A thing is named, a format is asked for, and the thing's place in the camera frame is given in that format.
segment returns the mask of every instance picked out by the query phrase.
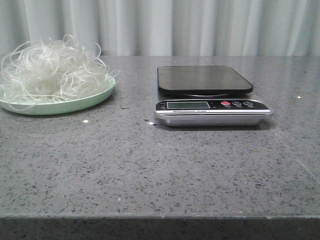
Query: black weighing platform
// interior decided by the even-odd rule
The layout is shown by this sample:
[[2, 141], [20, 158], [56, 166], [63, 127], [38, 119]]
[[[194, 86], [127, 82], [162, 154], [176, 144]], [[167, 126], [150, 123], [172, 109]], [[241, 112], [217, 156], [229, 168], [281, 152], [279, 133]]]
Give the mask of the black weighing platform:
[[256, 126], [273, 113], [227, 66], [163, 66], [157, 78], [155, 116], [167, 126]]

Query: light green plate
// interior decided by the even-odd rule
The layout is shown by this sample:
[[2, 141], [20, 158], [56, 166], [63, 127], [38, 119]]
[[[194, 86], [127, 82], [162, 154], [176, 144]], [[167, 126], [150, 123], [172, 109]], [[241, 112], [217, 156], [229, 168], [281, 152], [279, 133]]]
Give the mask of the light green plate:
[[14, 102], [10, 102], [9, 104], [7, 101], [4, 101], [4, 92], [0, 89], [0, 106], [10, 112], [25, 115], [55, 115], [71, 113], [90, 108], [106, 100], [113, 92], [115, 83], [115, 79], [112, 78], [110, 80], [111, 87], [96, 95], [64, 102], [40, 103], [35, 104], [32, 107], [30, 107], [31, 104], [19, 104]]

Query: kitchen scale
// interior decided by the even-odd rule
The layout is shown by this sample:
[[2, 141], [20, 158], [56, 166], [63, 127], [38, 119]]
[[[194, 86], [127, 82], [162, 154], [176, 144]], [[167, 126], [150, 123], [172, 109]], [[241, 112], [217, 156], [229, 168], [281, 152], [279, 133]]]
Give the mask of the kitchen scale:
[[162, 66], [157, 78], [155, 116], [166, 126], [256, 126], [273, 114], [231, 67]]

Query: curtain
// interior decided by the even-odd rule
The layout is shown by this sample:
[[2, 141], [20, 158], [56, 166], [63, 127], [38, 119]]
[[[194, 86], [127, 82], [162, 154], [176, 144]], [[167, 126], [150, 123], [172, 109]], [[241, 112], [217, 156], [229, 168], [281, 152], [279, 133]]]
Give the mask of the curtain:
[[109, 56], [320, 56], [320, 0], [0, 0], [0, 55], [70, 34]]

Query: scale control panel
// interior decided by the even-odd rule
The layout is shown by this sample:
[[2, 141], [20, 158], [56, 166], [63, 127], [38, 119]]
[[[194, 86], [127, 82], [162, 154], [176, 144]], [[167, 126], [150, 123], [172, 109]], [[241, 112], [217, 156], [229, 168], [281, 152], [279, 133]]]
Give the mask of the scale control panel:
[[155, 115], [167, 126], [255, 126], [273, 111], [253, 99], [160, 101]]

